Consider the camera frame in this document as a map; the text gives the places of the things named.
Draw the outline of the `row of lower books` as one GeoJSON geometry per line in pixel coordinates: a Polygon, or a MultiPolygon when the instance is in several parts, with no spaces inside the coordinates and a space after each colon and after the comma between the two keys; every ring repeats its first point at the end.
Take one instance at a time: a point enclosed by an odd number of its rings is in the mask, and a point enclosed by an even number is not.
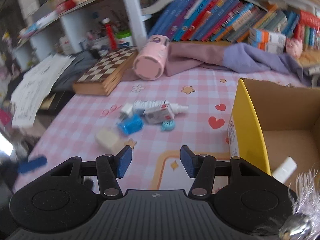
{"type": "Polygon", "coordinates": [[[148,35],[170,41],[227,41],[246,39],[251,28],[284,34],[291,38],[300,20],[292,10],[276,5],[262,7],[249,0],[159,0],[162,13],[148,35]]]}

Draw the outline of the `yellow cardboard box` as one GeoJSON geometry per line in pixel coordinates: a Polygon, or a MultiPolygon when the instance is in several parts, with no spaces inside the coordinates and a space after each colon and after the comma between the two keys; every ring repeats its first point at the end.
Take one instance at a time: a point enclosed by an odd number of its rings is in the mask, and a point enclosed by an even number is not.
{"type": "Polygon", "coordinates": [[[299,174],[319,171],[319,89],[240,79],[228,125],[231,156],[272,174],[291,158],[299,174]]]}

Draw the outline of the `light blue round charm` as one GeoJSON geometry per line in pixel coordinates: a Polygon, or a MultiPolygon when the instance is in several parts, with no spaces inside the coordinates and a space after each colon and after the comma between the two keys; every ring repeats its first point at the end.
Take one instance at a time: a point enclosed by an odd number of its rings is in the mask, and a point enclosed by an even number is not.
{"type": "Polygon", "coordinates": [[[175,128],[175,126],[176,125],[174,120],[164,121],[161,125],[161,131],[164,131],[164,132],[172,131],[175,128]]]}

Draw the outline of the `pink purple cloth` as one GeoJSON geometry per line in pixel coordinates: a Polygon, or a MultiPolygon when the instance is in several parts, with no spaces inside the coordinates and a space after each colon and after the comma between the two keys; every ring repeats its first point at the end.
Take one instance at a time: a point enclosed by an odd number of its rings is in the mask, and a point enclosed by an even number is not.
{"type": "MultiPolygon", "coordinates": [[[[311,78],[303,74],[302,68],[289,54],[272,54],[245,43],[218,46],[206,43],[172,42],[163,74],[173,76],[187,70],[202,67],[226,70],[239,74],[267,72],[295,74],[306,86],[311,78]]],[[[123,81],[140,79],[133,71],[127,70],[123,81]]]]}

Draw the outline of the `red hanging tassel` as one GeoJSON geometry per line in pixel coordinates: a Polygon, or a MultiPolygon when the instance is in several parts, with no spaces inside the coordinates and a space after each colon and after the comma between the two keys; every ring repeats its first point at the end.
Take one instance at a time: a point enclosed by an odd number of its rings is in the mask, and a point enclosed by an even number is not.
{"type": "Polygon", "coordinates": [[[114,37],[114,33],[111,26],[111,20],[109,18],[103,19],[103,24],[106,29],[106,34],[108,36],[109,42],[110,42],[110,48],[111,50],[117,49],[116,39],[114,37]]]}

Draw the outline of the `pink checked tablecloth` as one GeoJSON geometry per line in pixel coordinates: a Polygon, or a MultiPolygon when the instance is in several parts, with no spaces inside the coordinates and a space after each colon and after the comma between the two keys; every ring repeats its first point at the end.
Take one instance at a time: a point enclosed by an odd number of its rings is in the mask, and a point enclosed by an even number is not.
{"type": "Polygon", "coordinates": [[[124,146],[133,150],[132,162],[122,187],[146,189],[159,156],[168,152],[165,167],[170,174],[182,174],[179,151],[187,145],[197,154],[219,160],[229,158],[227,125],[239,75],[196,68],[157,81],[122,82],[110,96],[76,95],[63,108],[31,153],[47,162],[21,174],[20,189],[70,157],[92,161],[102,154],[116,154],[124,146]],[[143,116],[121,118],[126,103],[161,100],[187,106],[185,113],[149,124],[143,116]]]}

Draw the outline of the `blue crumpled packet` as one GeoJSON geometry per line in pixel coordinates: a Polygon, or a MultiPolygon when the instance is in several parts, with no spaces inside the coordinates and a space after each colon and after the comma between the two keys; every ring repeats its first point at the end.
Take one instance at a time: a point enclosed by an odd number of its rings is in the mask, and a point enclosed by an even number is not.
{"type": "Polygon", "coordinates": [[[117,127],[124,135],[131,135],[133,133],[139,132],[144,126],[142,118],[136,114],[130,118],[122,120],[117,124],[117,127]]]}

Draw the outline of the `white red small carton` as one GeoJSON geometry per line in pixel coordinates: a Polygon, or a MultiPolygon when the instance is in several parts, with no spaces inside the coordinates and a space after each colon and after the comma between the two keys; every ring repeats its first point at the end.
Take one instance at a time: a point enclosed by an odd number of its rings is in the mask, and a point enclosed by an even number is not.
{"type": "Polygon", "coordinates": [[[175,117],[175,114],[168,103],[146,109],[143,115],[146,121],[151,125],[174,120],[175,117]]]}

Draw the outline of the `white bookshelf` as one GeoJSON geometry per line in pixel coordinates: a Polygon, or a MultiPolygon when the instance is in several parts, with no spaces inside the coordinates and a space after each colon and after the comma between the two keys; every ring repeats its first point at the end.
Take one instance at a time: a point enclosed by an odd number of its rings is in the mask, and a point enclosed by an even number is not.
{"type": "MultiPolygon", "coordinates": [[[[319,0],[261,1],[285,2],[311,13],[319,9],[319,0]]],[[[55,50],[55,44],[59,42],[61,37],[57,32],[57,28],[52,26],[55,22],[60,23],[63,30],[62,34],[67,36],[73,50],[76,53],[79,52],[80,38],[94,26],[93,20],[89,19],[89,8],[99,3],[106,3],[109,7],[104,10],[103,15],[106,15],[112,9],[125,8],[129,18],[129,26],[133,31],[133,40],[139,48],[142,48],[147,37],[145,22],[152,18],[152,15],[144,12],[139,0],[86,0],[81,3],[76,3],[74,8],[56,15],[56,17],[46,14],[46,20],[40,29],[14,49],[14,55],[20,66],[26,68],[33,54],[42,61],[55,50]]]]}

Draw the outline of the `stack of white papers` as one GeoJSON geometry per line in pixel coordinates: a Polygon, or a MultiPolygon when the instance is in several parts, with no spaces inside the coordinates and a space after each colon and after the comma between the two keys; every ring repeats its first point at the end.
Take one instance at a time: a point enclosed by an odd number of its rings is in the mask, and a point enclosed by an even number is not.
{"type": "Polygon", "coordinates": [[[13,127],[33,126],[36,113],[44,98],[73,61],[74,57],[71,56],[50,55],[24,74],[10,100],[14,110],[13,127]]]}

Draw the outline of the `pink cylindrical cup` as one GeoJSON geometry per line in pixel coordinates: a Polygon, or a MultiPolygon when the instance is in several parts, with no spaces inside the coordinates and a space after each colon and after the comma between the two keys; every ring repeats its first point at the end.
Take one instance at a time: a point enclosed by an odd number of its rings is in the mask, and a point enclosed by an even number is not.
{"type": "Polygon", "coordinates": [[[134,73],[142,80],[153,81],[160,78],[168,58],[169,39],[163,35],[152,35],[139,52],[133,63],[134,73]]]}

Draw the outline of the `wooden chess box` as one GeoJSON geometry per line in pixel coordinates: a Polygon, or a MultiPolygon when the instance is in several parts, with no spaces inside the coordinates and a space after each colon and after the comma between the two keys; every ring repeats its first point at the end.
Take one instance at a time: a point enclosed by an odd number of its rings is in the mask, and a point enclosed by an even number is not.
{"type": "Polygon", "coordinates": [[[74,92],[81,95],[110,95],[126,70],[132,68],[137,55],[136,47],[120,48],[108,53],[73,82],[74,92]]]}

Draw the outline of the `small white plug adapter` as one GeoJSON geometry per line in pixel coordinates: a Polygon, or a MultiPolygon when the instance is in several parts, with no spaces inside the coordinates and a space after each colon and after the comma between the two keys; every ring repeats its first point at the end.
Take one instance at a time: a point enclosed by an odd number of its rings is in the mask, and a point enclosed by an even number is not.
{"type": "Polygon", "coordinates": [[[133,104],[126,103],[121,109],[120,109],[120,115],[119,118],[121,120],[127,119],[133,116],[133,104]]]}

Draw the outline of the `white printed tube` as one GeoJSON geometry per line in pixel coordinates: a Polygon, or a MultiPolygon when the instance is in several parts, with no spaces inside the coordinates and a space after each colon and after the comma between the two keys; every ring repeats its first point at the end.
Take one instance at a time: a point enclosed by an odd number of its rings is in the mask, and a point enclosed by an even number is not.
{"type": "Polygon", "coordinates": [[[143,115],[147,109],[161,107],[162,105],[169,105],[175,115],[188,113],[189,111],[188,106],[179,105],[178,103],[170,103],[167,100],[137,100],[133,103],[132,111],[135,114],[143,115]]]}

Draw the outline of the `white cube charger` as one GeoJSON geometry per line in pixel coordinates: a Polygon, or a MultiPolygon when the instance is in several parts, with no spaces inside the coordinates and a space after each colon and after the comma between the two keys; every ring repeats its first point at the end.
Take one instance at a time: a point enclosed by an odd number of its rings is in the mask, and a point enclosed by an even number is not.
{"type": "Polygon", "coordinates": [[[116,155],[125,146],[124,140],[111,129],[101,129],[95,134],[95,140],[107,154],[116,155]]]}

